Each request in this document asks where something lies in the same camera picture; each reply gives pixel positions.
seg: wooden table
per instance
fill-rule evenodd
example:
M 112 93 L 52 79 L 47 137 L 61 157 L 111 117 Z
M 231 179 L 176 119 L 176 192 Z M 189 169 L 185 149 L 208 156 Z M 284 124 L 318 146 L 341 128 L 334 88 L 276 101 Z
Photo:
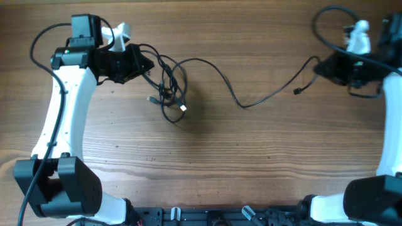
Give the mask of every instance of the wooden table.
M 180 1 L 39 4 L 0 7 L 0 225 L 15 225 L 22 192 L 13 178 L 29 158 L 45 121 L 52 79 L 28 57 L 43 28 L 91 13 L 112 26 L 125 21 L 133 43 L 149 43 L 176 60 L 200 57 L 229 78 L 239 100 L 254 102 L 288 81 L 310 55 L 332 51 L 310 31 L 322 7 L 341 4 L 371 23 L 373 43 L 396 1 Z M 350 19 L 329 13 L 320 31 L 341 43 Z M 57 28 L 38 42 L 49 62 L 70 37 Z M 372 176 L 383 144 L 384 101 L 357 99 L 324 78 L 298 96 L 313 76 L 310 64 L 288 88 L 250 109 L 238 107 L 210 66 L 191 62 L 188 112 L 178 124 L 149 103 L 156 96 L 143 78 L 97 87 L 89 106 L 84 159 L 104 191 L 135 207 L 291 205 L 308 194 L 342 192 L 350 180 Z M 160 68 L 151 78 L 159 81 Z M 26 225 L 65 225 L 37 218 Z

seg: black cable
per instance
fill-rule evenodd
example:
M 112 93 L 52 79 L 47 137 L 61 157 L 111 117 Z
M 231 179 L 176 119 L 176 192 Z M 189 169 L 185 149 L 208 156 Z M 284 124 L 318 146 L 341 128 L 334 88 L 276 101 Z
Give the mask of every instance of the black cable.
M 269 99 L 270 97 L 274 96 L 274 95 L 277 94 L 278 92 L 281 92 L 281 91 L 282 91 L 285 87 L 287 87 L 292 81 L 294 81 L 294 79 L 296 79 L 297 76 L 299 76 L 300 72 L 302 72 L 302 70 L 307 66 L 307 64 L 308 64 L 311 60 L 316 59 L 316 60 L 318 61 L 318 63 L 321 63 L 321 60 L 320 60 L 320 58 L 319 58 L 318 56 L 311 56 L 311 57 L 304 63 L 304 65 L 301 67 L 301 69 L 299 69 L 299 71 L 298 71 L 287 83 L 285 83 L 281 88 L 279 88 L 278 90 L 274 91 L 272 94 L 269 94 L 268 96 L 264 97 L 263 99 L 261 99 L 261 100 L 255 102 L 255 103 L 253 103 L 253 104 L 242 105 L 242 104 L 238 101 L 238 99 L 237 99 L 237 97 L 236 97 L 236 95 L 235 95 L 235 93 L 234 93 L 234 91 L 233 91 L 233 88 L 232 88 L 232 86 L 230 85 L 228 79 L 224 76 L 224 74 L 223 74 L 213 63 L 210 63 L 210 62 L 208 62 L 207 60 L 204 60 L 204 59 L 201 59 L 201 58 L 190 58 L 190 59 L 183 60 L 183 61 L 181 61 L 181 62 L 176 62 L 176 61 L 174 61 L 174 59 L 172 59 L 172 58 L 170 58 L 170 57 L 168 57 L 168 56 L 166 56 L 166 55 L 160 55 L 160 54 L 158 53 L 158 51 L 157 51 L 154 47 L 152 47 L 151 45 L 140 44 L 140 46 L 147 46 L 147 47 L 151 48 L 154 52 L 148 51 L 148 50 L 141 50 L 141 52 L 145 52 L 145 53 L 150 53 L 150 54 L 152 54 L 154 57 L 156 57 L 156 58 L 158 59 L 158 64 L 162 67 L 162 79 L 161 79 L 161 83 L 160 83 L 159 85 L 156 84 L 154 81 L 152 81 L 148 76 L 143 75 L 143 77 L 145 78 L 145 80 L 146 80 L 150 85 L 152 85 L 156 90 L 158 90 L 159 93 L 160 93 L 160 99 L 159 99 L 159 100 L 157 100 L 157 99 L 154 98 L 154 97 L 148 97 L 148 100 L 149 100 L 150 102 L 152 102 L 152 103 L 160 104 L 163 117 L 165 117 L 165 119 L 166 119 L 167 121 L 172 122 L 172 123 L 180 121 L 180 120 L 184 117 L 184 115 L 185 115 L 185 111 L 183 111 L 182 114 L 181 114 L 181 116 L 180 116 L 178 119 L 176 119 L 176 120 L 171 120 L 171 119 L 165 114 L 165 107 L 169 107 L 169 106 L 171 106 L 171 105 L 172 105 L 173 103 L 175 103 L 175 102 L 176 102 L 176 104 L 178 104 L 178 105 L 180 105 L 180 104 L 184 104 L 184 105 L 185 105 L 185 103 L 186 103 L 185 94 L 187 93 L 187 74 L 186 74 L 186 71 L 184 70 L 184 68 L 182 67 L 182 64 L 185 63 L 185 62 L 189 62 L 189 61 L 192 61 L 192 60 L 196 60 L 196 61 L 201 61 L 201 62 L 207 63 L 207 64 L 209 64 L 210 66 L 212 66 L 212 67 L 219 73 L 219 75 L 222 77 L 222 79 L 224 80 L 224 82 L 225 82 L 225 84 L 227 85 L 227 88 L 229 89 L 229 92 L 232 94 L 232 97 L 233 97 L 234 101 L 236 102 L 236 104 L 237 104 L 238 106 L 242 107 L 242 108 L 248 108 L 248 107 L 252 107 L 252 106 L 255 106 L 255 105 L 257 105 L 257 104 L 260 104 L 260 103 L 264 102 L 265 100 Z M 173 67 L 173 69 L 170 70 L 170 67 L 167 66 L 167 65 L 164 63 L 164 61 L 162 60 L 162 57 L 171 60 L 171 61 L 175 64 L 175 66 Z M 184 79 L 184 89 L 183 89 L 183 90 L 181 90 L 181 88 L 177 85 L 176 78 L 175 78 L 174 75 L 173 75 L 173 74 L 174 74 L 174 71 L 175 71 L 177 68 L 179 68 L 179 69 L 182 71 L 182 74 L 183 74 L 183 79 Z M 164 77 L 163 77 L 165 73 L 169 76 L 169 79 L 170 79 L 170 80 L 169 80 L 169 89 L 170 89 L 170 93 L 169 93 L 169 94 L 171 94 L 171 95 L 173 96 L 173 98 L 170 99 L 168 102 L 165 102 L 166 94 L 165 94 L 165 92 L 163 91 L 163 89 L 165 89 L 165 81 L 164 81 Z M 318 77 L 318 75 L 314 76 L 313 79 L 312 79 L 304 88 L 302 88 L 302 89 L 299 88 L 299 89 L 300 89 L 301 91 L 307 89 L 312 83 L 314 83 L 314 81 L 317 79 L 317 77 Z
M 294 93 L 295 95 L 301 94 L 301 92 L 303 92 L 304 90 L 306 90 L 307 88 L 309 88 L 309 87 L 316 81 L 316 79 L 319 78 L 319 76 L 320 76 L 319 74 L 315 74 L 315 76 L 313 77 L 313 79 L 312 79 L 311 81 L 309 81 L 306 86 L 304 86 L 303 88 L 294 89 L 294 90 L 293 90 L 293 93 Z
M 99 48 L 99 49 L 100 49 L 100 50 L 110 50 L 110 48 L 112 48 L 113 45 L 114 45 L 114 32 L 113 32 L 113 28 L 112 28 L 112 26 L 111 26 L 104 18 L 101 18 L 100 20 L 103 21 L 103 22 L 109 27 L 109 29 L 112 31 L 112 37 L 113 37 L 113 39 L 112 39 L 112 42 L 109 43 L 107 46 L 103 46 L 102 48 Z
M 99 224 L 99 225 L 110 226 L 107 223 L 100 222 L 100 221 L 97 221 L 97 220 L 92 220 L 92 219 L 89 219 L 89 218 L 84 218 L 84 217 L 77 218 L 77 219 L 71 221 L 70 223 L 68 223 L 66 226 L 73 226 L 75 223 L 79 223 L 79 222 L 96 223 L 96 224 Z
M 232 97 L 233 97 L 234 101 L 236 102 L 236 104 L 237 104 L 238 106 L 242 107 L 242 108 L 248 108 L 248 107 L 252 107 L 252 106 L 255 106 L 255 105 L 257 105 L 257 104 L 260 104 L 260 103 L 264 102 L 265 100 L 269 99 L 270 97 L 272 97 L 273 95 L 277 94 L 278 92 L 281 92 L 281 91 L 282 91 L 285 87 L 287 87 L 292 81 L 294 81 L 294 79 L 300 74 L 300 72 L 302 72 L 302 70 L 307 66 L 307 64 L 308 64 L 312 59 L 314 59 L 314 58 L 318 61 L 318 63 L 321 62 L 321 60 L 320 60 L 320 58 L 319 58 L 318 56 L 311 56 L 311 57 L 304 63 L 304 65 L 301 67 L 301 69 L 300 69 L 287 83 L 285 83 L 281 88 L 279 88 L 278 90 L 275 90 L 272 94 L 269 94 L 268 96 L 262 98 L 261 100 L 255 102 L 255 103 L 253 103 L 253 104 L 249 104 L 249 105 L 242 105 L 242 104 L 237 100 L 237 97 L 236 97 L 236 95 L 234 94 L 233 88 L 232 88 L 232 86 L 230 85 L 229 81 L 227 80 L 227 78 L 225 78 L 225 76 L 223 75 L 223 73 L 222 73 L 213 63 L 210 63 L 210 62 L 208 62 L 207 60 L 203 60 L 203 59 L 200 59 L 200 58 L 190 58 L 190 59 L 183 60 L 183 61 L 179 62 L 178 65 L 181 65 L 182 63 L 185 63 L 185 62 L 189 62 L 189 61 L 191 61 L 191 60 L 198 60 L 198 61 L 201 61 L 201 62 L 204 62 L 204 63 L 207 63 L 207 64 L 211 65 L 211 66 L 219 73 L 219 75 L 222 77 L 222 79 L 223 79 L 224 82 L 226 83 L 227 88 L 229 89 L 229 92 L 232 94 Z
M 18 226 L 22 226 L 23 224 L 23 220 L 24 220 L 24 214 L 25 214 L 25 210 L 26 210 L 26 206 L 28 204 L 28 200 L 30 199 L 30 196 L 32 195 L 32 191 L 33 191 L 33 187 L 36 184 L 36 182 L 38 181 L 39 176 L 42 174 L 43 168 L 45 166 L 45 162 L 48 159 L 54 145 L 55 145 L 55 141 L 56 141 L 56 137 L 57 137 L 57 132 L 60 128 L 60 124 L 61 124 L 61 120 L 62 120 L 62 116 L 63 116 L 63 111 L 64 111 L 64 105 L 65 105 L 65 87 L 63 82 L 60 80 L 60 78 L 49 68 L 47 68 L 46 66 L 42 65 L 41 63 L 39 63 L 38 61 L 35 60 L 34 56 L 33 56 L 33 49 L 36 45 L 36 42 L 39 40 L 39 38 L 46 33 L 48 30 L 51 30 L 53 28 L 57 28 L 59 26 L 71 26 L 71 23 L 60 23 L 60 24 L 54 24 L 49 26 L 48 28 L 44 29 L 43 31 L 41 31 L 33 40 L 32 45 L 31 45 L 31 49 L 30 49 L 30 58 L 32 60 L 32 62 L 37 65 L 38 67 L 44 69 L 45 71 L 47 71 L 57 82 L 58 86 L 60 87 L 60 108 L 58 110 L 58 114 L 57 114 L 57 118 L 56 118 L 56 123 L 55 123 L 55 127 L 53 128 L 53 132 L 52 132 L 52 136 L 50 138 L 50 141 L 48 143 L 48 148 L 46 150 L 45 155 L 43 156 L 42 162 L 40 163 L 38 170 L 36 171 L 32 182 L 30 184 L 30 186 L 28 187 L 28 190 L 26 191 L 26 195 L 24 197 L 24 200 L 22 202 L 21 205 L 21 210 L 19 211 L 19 217 L 18 217 Z
M 385 63 L 379 62 L 377 60 L 372 60 L 372 59 L 364 57 L 362 55 L 357 55 L 357 54 L 345 51 L 344 49 L 342 49 L 342 48 L 338 47 L 337 45 L 335 45 L 333 43 L 330 43 L 329 41 L 324 39 L 320 35 L 320 33 L 317 31 L 317 22 L 318 22 L 318 19 L 321 17 L 321 15 L 324 12 L 331 11 L 331 10 L 339 10 L 339 11 L 345 12 L 349 16 L 351 16 L 355 22 L 358 22 L 360 20 L 360 17 L 358 17 L 358 15 L 355 12 L 353 12 L 352 10 L 350 10 L 348 8 L 345 8 L 345 7 L 342 7 L 342 6 L 328 6 L 328 7 L 325 7 L 323 9 L 321 9 L 313 17 L 313 20 L 312 20 L 312 31 L 313 31 L 313 34 L 315 35 L 315 37 L 318 38 L 318 40 L 320 40 L 324 45 L 328 46 L 329 48 L 331 48 L 331 49 L 333 49 L 333 50 L 335 50 L 335 51 L 337 51 L 339 53 L 343 53 L 343 54 L 348 55 L 348 56 L 350 56 L 352 58 L 358 59 L 358 60 L 360 60 L 362 62 L 371 63 L 373 65 L 377 65 L 379 67 L 385 68 L 385 69 L 387 69 L 387 70 L 389 70 L 391 72 L 395 72 L 395 73 L 397 73 L 399 75 L 402 75 L 402 72 L 399 71 L 397 68 L 394 68 L 394 67 L 389 66 L 389 65 L 387 65 Z

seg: wood grain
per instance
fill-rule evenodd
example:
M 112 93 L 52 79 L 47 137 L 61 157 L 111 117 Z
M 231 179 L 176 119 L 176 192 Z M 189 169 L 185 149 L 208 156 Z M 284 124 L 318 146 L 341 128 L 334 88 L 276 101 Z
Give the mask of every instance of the wood grain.
M 0 225 L 15 225 L 22 193 L 13 179 L 43 127 L 52 80 L 28 57 L 43 28 L 92 13 L 113 26 L 125 21 L 134 43 L 149 43 L 176 60 L 201 57 L 229 78 L 242 103 L 282 86 L 310 55 L 331 51 L 310 31 L 314 13 L 329 4 L 356 10 L 371 23 L 373 43 L 399 1 L 184 1 L 109 4 L 40 4 L 0 7 Z M 322 33 L 340 43 L 350 22 L 329 13 Z M 70 30 L 46 34 L 35 49 L 48 62 Z M 188 112 L 165 121 L 146 98 L 157 93 L 142 78 L 106 82 L 90 103 L 84 159 L 103 188 L 137 207 L 240 207 L 294 204 L 305 195 L 342 192 L 350 180 L 375 174 L 383 144 L 384 101 L 349 97 L 320 78 L 303 94 L 312 66 L 287 89 L 256 107 L 240 109 L 208 65 L 185 65 Z M 158 80 L 161 70 L 152 69 Z M 26 225 L 65 225 L 36 218 Z

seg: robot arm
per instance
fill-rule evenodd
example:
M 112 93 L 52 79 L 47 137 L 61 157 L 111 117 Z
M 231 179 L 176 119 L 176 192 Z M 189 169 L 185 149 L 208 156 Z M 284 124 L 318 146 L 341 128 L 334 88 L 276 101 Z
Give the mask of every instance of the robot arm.
M 358 60 L 334 53 L 315 67 L 315 72 L 338 85 L 360 88 L 371 81 L 383 81 L 386 94 L 386 128 L 383 156 L 377 176 L 352 181 L 344 194 L 334 196 L 309 195 L 297 207 L 273 207 L 252 210 L 171 210 L 133 208 L 129 200 L 114 198 L 102 192 L 100 179 L 84 164 L 82 138 L 90 98 L 99 85 L 99 77 L 125 83 L 154 65 L 142 56 L 139 46 L 124 46 L 129 34 L 126 25 L 114 29 L 116 39 L 109 51 L 102 44 L 100 21 L 93 15 L 72 16 L 73 38 L 69 48 L 58 48 L 52 57 L 52 69 L 65 84 L 66 102 L 57 145 L 49 159 L 43 159 L 49 135 L 53 132 L 60 102 L 60 88 L 54 81 L 52 99 L 43 132 L 31 159 L 17 161 L 14 177 L 23 191 L 32 182 L 35 171 L 45 162 L 45 171 L 36 182 L 29 203 L 39 217 L 69 217 L 104 222 L 112 225 L 362 225 L 373 222 L 402 225 L 402 76 Z M 390 24 L 400 24 L 402 16 Z M 383 34 L 380 50 L 398 50 L 369 54 L 366 21 L 359 21 L 350 33 L 347 51 L 381 60 L 390 65 L 402 65 L 400 36 L 402 28 L 389 25 Z M 104 29 L 105 37 L 113 37 Z M 54 172 L 58 178 L 49 178 Z

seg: black bracket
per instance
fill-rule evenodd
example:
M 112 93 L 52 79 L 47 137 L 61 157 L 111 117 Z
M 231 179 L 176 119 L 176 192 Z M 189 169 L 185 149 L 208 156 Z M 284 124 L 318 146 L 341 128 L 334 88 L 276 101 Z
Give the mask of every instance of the black bracket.
M 16 162 L 14 178 L 24 195 L 41 162 L 38 158 Z M 49 178 L 55 172 L 58 178 Z M 44 173 L 34 184 L 29 199 L 38 217 L 93 216 L 101 202 L 100 179 L 78 157 L 68 155 L 46 160 Z

